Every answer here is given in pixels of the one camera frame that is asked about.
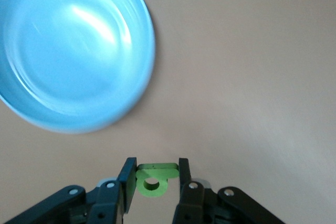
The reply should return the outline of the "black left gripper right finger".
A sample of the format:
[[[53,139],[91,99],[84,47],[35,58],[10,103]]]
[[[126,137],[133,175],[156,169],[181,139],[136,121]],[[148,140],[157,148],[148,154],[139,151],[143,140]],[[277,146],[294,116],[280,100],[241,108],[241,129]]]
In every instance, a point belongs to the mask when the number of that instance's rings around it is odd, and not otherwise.
[[[187,158],[180,158],[178,167],[180,201],[173,223],[283,223],[237,187],[224,187],[215,193],[193,180]]]

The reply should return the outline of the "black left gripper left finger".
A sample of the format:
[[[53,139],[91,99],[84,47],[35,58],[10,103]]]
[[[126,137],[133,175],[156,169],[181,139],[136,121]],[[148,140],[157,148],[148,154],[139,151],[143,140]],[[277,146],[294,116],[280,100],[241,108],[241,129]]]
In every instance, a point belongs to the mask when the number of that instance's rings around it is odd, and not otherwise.
[[[7,223],[123,223],[136,188],[137,159],[127,158],[116,178],[104,179],[90,192],[67,186]]]

